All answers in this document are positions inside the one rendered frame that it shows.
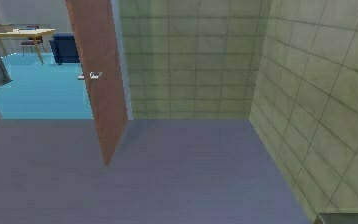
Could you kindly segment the dark red chair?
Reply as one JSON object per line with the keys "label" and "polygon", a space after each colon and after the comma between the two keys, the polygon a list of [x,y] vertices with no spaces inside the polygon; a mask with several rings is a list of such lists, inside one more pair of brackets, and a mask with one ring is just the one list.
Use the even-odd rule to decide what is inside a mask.
{"label": "dark red chair", "polygon": [[[29,26],[26,27],[26,30],[36,30],[36,29],[39,29],[38,25],[29,25]],[[44,41],[43,41],[42,36],[39,36],[39,37],[36,37],[36,38],[29,37],[26,41],[23,41],[21,43],[22,53],[25,53],[25,48],[26,47],[29,47],[30,49],[33,49],[34,45],[35,45],[35,42],[40,44],[42,49],[45,50],[45,47],[43,45]]]}

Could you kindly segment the brown wooden room door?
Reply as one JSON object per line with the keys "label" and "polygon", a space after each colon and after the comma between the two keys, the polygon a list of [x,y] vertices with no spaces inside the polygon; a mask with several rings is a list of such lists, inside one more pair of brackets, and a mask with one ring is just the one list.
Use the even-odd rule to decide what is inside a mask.
{"label": "brown wooden room door", "polygon": [[[65,0],[103,162],[109,165],[128,122],[111,0]],[[102,72],[90,80],[90,72]]]}

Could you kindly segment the pale wooden table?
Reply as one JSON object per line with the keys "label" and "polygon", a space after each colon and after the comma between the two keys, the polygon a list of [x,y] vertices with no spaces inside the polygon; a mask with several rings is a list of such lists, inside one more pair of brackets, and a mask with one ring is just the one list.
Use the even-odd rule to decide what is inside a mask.
{"label": "pale wooden table", "polygon": [[35,30],[19,30],[14,29],[12,32],[0,33],[0,47],[2,48],[2,52],[4,56],[7,56],[7,50],[3,45],[3,38],[21,38],[21,37],[31,37],[33,39],[34,47],[36,54],[41,63],[44,63],[43,57],[40,53],[39,44],[37,43],[37,37],[43,37],[46,35],[52,35],[54,33],[54,29],[35,29]]}

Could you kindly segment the dark grey box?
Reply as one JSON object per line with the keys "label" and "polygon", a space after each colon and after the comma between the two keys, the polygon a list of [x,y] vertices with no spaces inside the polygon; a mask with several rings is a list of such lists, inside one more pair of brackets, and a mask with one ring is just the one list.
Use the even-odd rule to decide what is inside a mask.
{"label": "dark grey box", "polygon": [[358,213],[319,213],[313,224],[358,224]]}

